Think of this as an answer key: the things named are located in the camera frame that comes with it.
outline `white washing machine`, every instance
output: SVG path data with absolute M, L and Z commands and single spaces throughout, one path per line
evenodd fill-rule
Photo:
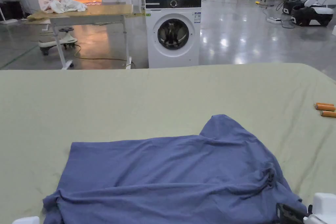
M 145 0 L 150 68 L 199 64 L 202 0 Z

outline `white cloth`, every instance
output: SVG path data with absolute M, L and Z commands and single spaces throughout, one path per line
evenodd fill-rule
M 65 13 L 68 11 L 85 11 L 87 6 L 75 0 L 52 0 L 45 4 L 42 11 L 45 13 Z

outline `dial knob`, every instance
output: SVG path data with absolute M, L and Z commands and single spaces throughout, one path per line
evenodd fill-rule
M 170 1 L 170 6 L 171 6 L 172 8 L 175 8 L 177 5 L 178 5 L 178 2 L 177 2 L 176 0 L 172 0 L 172 1 Z

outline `power strip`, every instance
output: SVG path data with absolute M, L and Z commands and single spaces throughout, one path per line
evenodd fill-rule
M 267 22 L 272 23 L 272 24 L 281 24 L 281 19 L 277 17 L 269 17 L 266 20 Z

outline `orange roller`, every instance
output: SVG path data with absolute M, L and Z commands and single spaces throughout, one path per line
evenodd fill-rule
M 334 106 L 333 103 L 322 103 L 322 102 L 317 102 L 317 103 L 314 104 L 314 106 L 317 106 L 317 105 Z
M 321 111 L 321 116 L 336 117 L 336 112 Z
M 327 105 L 316 105 L 315 108 L 317 110 L 326 110 L 326 111 L 335 111 L 336 108 L 334 106 L 327 106 Z

